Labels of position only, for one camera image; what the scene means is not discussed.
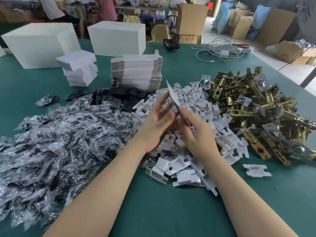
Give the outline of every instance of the concrete floor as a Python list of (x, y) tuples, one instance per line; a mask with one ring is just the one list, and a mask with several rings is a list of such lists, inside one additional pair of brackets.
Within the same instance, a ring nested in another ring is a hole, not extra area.
[[(219, 35), (216, 30), (212, 30), (212, 21), (213, 21), (213, 18), (211, 17), (206, 18), (206, 22), (205, 22), (204, 30), (202, 34), (202, 43), (210, 43), (217, 37), (225, 37), (227, 39), (231, 38), (229, 35)], [(275, 70), (280, 69), (282, 66), (286, 64), (286, 62), (276, 59), (274, 56), (266, 53), (264, 50), (264, 46), (260, 44), (259, 42), (251, 41), (251, 40), (243, 40), (243, 41), (236, 40), (236, 43), (246, 43), (253, 46), (254, 50), (252, 51), (252, 54), (260, 58), (262, 61), (266, 62)], [(309, 65), (288, 64), (287, 66), (283, 67), (280, 70), (280, 73), (282, 73), (287, 78), (289, 78), (290, 80), (292, 80), (293, 82), (299, 85), (313, 69), (314, 67), (309, 66)], [(312, 82), (305, 89), (309, 91), (311, 94), (313, 94), (314, 96), (316, 96), (316, 78), (312, 80)]]

